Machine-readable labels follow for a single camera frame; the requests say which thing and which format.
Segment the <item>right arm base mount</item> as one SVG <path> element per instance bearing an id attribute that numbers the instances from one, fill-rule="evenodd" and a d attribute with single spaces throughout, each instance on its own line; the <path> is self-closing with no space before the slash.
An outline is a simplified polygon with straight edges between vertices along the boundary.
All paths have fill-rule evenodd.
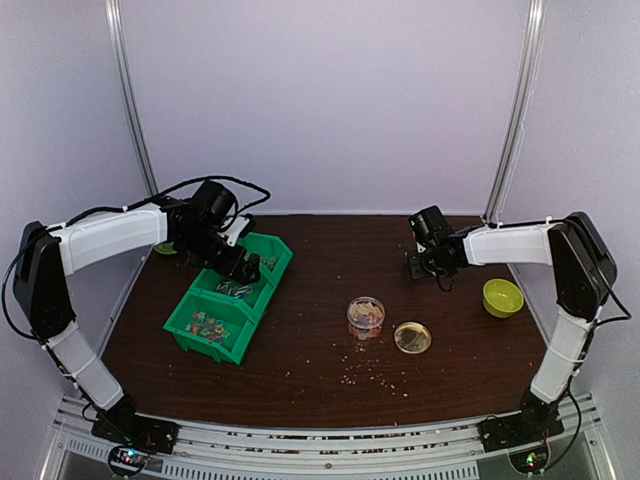
<path id="1" fill-rule="evenodd" d="M 486 453 L 541 443 L 565 431 L 559 418 L 539 426 L 526 423 L 522 413 L 503 417 L 489 416 L 479 422 L 477 428 Z"/>

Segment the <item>green bin compartment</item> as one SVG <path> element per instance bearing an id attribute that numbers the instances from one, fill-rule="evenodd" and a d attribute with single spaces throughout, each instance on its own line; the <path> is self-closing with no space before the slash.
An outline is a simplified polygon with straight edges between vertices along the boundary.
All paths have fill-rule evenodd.
<path id="1" fill-rule="evenodd" d="M 278 286 L 293 258 L 293 252 L 286 243 L 274 235 L 249 233 L 238 244 L 260 257 L 262 273 L 274 286 Z"/>
<path id="2" fill-rule="evenodd" d="M 189 290 L 217 302 L 228 300 L 238 306 L 254 324 L 258 324 L 267 312 L 281 280 L 266 267 L 260 267 L 260 273 L 258 282 L 242 285 L 213 270 L 202 270 Z"/>

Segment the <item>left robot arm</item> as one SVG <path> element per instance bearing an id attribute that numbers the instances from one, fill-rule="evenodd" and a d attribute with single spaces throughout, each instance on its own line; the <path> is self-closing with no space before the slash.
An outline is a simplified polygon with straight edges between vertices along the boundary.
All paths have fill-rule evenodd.
<path id="1" fill-rule="evenodd" d="M 258 255 L 239 244 L 253 225 L 248 215 L 228 217 L 227 200 L 145 200 L 136 206 L 96 207 L 67 222 L 25 226 L 8 270 L 13 296 L 30 325 L 25 338 L 41 345 L 105 416 L 106 429 L 123 444 L 144 433 L 130 395 L 99 359 L 77 323 L 68 277 L 111 257 L 164 242 L 204 268 L 240 284 L 261 277 Z"/>

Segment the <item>green bin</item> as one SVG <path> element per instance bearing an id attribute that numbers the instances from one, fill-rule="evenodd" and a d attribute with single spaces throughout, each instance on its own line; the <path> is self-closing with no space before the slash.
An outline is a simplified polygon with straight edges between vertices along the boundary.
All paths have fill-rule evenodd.
<path id="1" fill-rule="evenodd" d="M 258 321 L 239 300 L 187 292 L 163 325 L 186 352 L 240 365 Z"/>

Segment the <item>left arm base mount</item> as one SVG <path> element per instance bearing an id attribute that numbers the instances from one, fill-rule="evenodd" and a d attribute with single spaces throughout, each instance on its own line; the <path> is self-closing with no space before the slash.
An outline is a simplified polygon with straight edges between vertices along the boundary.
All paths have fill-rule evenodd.
<path id="1" fill-rule="evenodd" d="M 179 433 L 179 425 L 175 422 L 150 417 L 136 416 L 133 426 L 111 426 L 106 420 L 97 420 L 91 429 L 95 437 L 112 443 L 123 444 L 150 453 L 171 454 Z"/>

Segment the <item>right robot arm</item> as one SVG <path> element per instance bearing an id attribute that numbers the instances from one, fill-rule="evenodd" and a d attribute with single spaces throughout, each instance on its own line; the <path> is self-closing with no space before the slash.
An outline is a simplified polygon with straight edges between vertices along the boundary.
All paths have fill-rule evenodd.
<path id="1" fill-rule="evenodd" d="M 551 424 L 570 380 L 586 360 L 602 308 L 612 298 L 617 266 L 584 212 L 563 219 L 455 230 L 437 206 L 408 219 L 416 242 L 407 254 L 415 280 L 433 277 L 448 292 L 461 268 L 493 264 L 539 264 L 552 268 L 558 318 L 537 373 L 521 400 L 512 430 L 535 440 Z"/>

